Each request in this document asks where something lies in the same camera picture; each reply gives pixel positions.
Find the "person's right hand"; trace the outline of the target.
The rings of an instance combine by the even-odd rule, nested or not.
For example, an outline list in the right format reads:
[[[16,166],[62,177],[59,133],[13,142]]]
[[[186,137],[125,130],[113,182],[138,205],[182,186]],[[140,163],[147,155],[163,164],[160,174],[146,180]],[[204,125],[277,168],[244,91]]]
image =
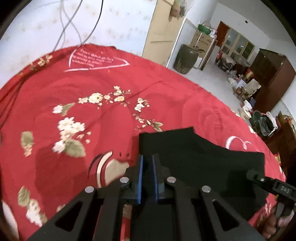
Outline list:
[[[286,228],[292,220],[295,214],[294,210],[292,210],[288,216],[276,217],[276,214],[283,208],[284,205],[282,203],[276,204],[276,206],[272,208],[269,217],[260,228],[260,233],[266,240],[275,235],[279,228]]]

